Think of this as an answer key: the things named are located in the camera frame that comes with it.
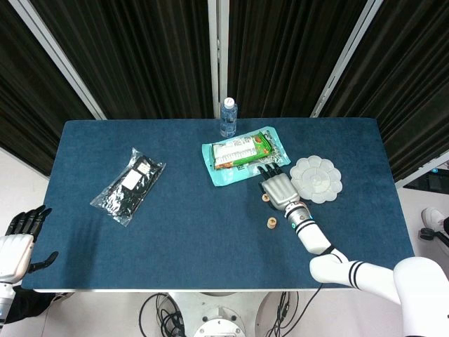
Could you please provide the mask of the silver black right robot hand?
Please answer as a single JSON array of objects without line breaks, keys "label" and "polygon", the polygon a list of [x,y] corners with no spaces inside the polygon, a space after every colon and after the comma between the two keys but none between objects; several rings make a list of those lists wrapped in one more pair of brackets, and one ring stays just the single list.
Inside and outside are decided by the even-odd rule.
[{"label": "silver black right robot hand", "polygon": [[284,211],[287,205],[300,200],[300,195],[286,173],[276,163],[257,166],[263,181],[260,189],[268,196],[272,208]]}]

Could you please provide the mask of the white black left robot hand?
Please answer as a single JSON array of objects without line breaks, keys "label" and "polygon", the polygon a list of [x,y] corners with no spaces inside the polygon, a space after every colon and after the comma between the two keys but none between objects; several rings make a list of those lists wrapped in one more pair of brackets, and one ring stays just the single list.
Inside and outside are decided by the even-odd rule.
[{"label": "white black left robot hand", "polygon": [[51,211],[52,208],[43,204],[36,209],[21,212],[11,220],[5,234],[1,236],[2,284],[16,284],[26,274],[45,269],[56,260],[59,253],[54,251],[41,262],[31,262],[34,245]]}]

